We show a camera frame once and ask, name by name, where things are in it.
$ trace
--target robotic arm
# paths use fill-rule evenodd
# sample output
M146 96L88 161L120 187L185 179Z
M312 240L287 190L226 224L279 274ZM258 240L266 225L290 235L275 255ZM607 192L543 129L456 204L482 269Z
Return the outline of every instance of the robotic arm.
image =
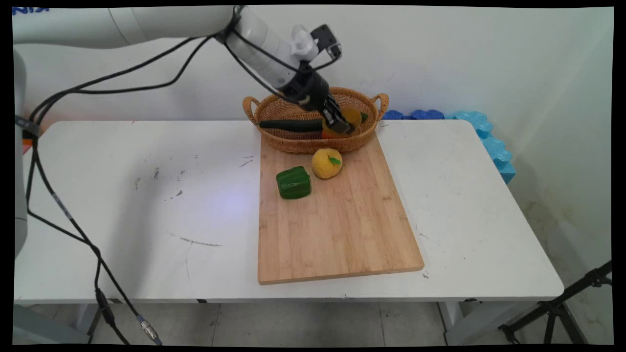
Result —
M288 101L307 111L318 111L328 127L350 133L354 127L341 115L329 85L309 62L326 50L341 57L341 46L328 26L312 32L296 25L291 43L282 41L247 6L173 6L152 8L13 8L13 44L41 43L82 48L119 48L158 38L200 37L217 34L232 52ZM271 54L294 71L270 58ZM26 70L13 50L15 114L23 115ZM21 128L16 126L16 252L26 240L26 202L21 157Z

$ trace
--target basket handle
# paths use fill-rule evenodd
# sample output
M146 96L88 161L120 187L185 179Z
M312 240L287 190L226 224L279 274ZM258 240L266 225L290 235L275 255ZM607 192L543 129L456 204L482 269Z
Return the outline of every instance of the basket handle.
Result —
M252 113L252 103L254 103L256 107L259 106L258 100L256 100L255 98L252 98L251 96L246 96L244 98L244 111L245 111L245 114L250 119L250 121L252 121L252 123L254 123L255 125L258 125L259 123L257 122L257 119L254 118L254 114Z
M376 100L378 99L381 100L381 109L378 111L376 121L382 120L382 116L385 115L385 112L387 112L387 107L389 107L389 95L385 93L374 95L374 98L372 98L372 102L374 103L374 105L376 105Z

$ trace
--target white table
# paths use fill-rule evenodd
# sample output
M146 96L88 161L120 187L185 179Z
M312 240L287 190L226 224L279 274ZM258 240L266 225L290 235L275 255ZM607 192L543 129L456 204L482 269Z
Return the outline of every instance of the white table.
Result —
M133 302L437 301L448 343L459 344L563 292L468 122L383 121L376 133L424 269L269 286L257 281L260 133L250 122L59 122L40 153ZM39 175L31 208L75 232ZM95 267L84 244L29 218L14 303L94 303ZM121 299L100 278L106 296ZM456 303L466 299L497 302L463 318Z

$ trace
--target wicker basket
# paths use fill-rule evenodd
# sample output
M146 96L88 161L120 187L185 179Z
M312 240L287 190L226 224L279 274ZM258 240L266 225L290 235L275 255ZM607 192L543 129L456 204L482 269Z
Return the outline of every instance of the wicker basket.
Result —
M376 124L382 119L389 106L387 94L378 94L369 99L365 95L347 88L331 87L331 93L341 107L356 108L367 114L356 135L347 138L322 139L322 132L289 132L276 128L260 128L259 123L267 120L315 120L322 118L316 111L305 111L297 105L287 103L275 95L263 99L261 103L248 96L244 99L244 111L265 137L267 143L276 149L291 153L315 153L320 148L333 148L340 152L350 152L364 145L374 133ZM381 109L374 102L380 99ZM252 103L257 109L252 113Z

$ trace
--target blue foam block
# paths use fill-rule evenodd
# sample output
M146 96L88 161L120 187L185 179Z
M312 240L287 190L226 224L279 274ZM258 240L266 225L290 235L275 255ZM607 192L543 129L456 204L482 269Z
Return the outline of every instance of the blue foam block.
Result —
M437 110L415 110L411 113L412 120L443 120L443 113Z
M501 170L511 160L511 152L505 149L505 143L501 140L495 138L493 135L489 134L489 136L485 139L481 140L483 145L487 149L489 156L493 160L493 163L496 164L498 170Z
M505 183L508 185L509 182L511 182L511 180L513 179L513 176L515 176L515 174L517 173L515 171L515 168L513 168L513 166L511 165L511 163L506 163L506 165L499 169L500 171L500 175L502 176L502 179L505 181Z
M382 117L383 120L403 120L404 115L400 111L389 110Z
M459 111L452 114L450 119L470 122L480 138L487 138L491 134L491 129L493 129L493 125L487 122L487 116L478 111Z

